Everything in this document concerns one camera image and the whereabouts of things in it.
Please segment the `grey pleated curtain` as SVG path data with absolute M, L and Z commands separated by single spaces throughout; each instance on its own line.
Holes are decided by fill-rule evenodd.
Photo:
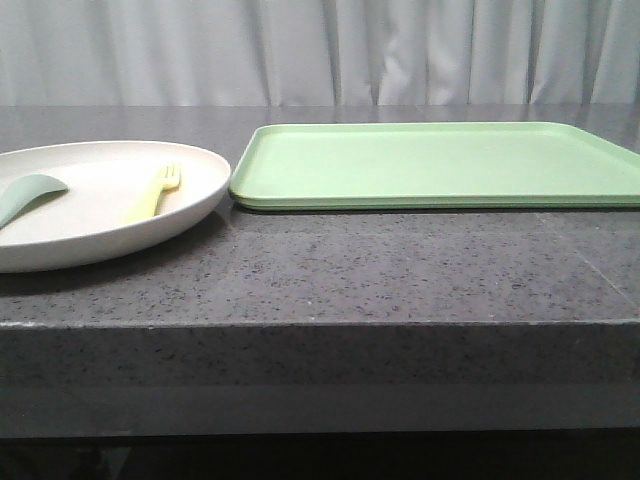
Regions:
M 5 1 L 5 106 L 623 104 L 635 1 Z

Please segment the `cream round plate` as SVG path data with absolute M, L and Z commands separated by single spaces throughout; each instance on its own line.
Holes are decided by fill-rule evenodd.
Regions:
M 123 219 L 165 165 L 181 168 L 178 189 L 150 219 Z M 224 196 L 231 167 L 199 147 L 157 141 L 49 145 L 1 156 L 1 185 L 34 173 L 64 182 L 63 195 L 1 230 L 4 273 L 55 270 L 127 255 L 168 240 L 204 219 Z

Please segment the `light green serving tray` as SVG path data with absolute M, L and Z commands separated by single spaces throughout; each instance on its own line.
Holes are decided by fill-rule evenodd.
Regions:
M 639 156 L 553 122 L 257 129 L 229 190 L 256 210 L 635 207 Z

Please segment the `yellow plastic fork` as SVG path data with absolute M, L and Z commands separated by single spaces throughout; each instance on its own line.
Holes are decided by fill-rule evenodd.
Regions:
M 172 163 L 160 167 L 121 218 L 120 224 L 128 225 L 154 217 L 162 195 L 178 189 L 180 183 L 181 166 L 179 164 Z

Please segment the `sage green plastic spoon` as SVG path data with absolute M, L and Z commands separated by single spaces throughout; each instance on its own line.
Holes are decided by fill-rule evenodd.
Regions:
M 30 174 L 16 179 L 1 194 L 1 227 L 8 225 L 36 199 L 67 190 L 66 183 L 50 175 Z

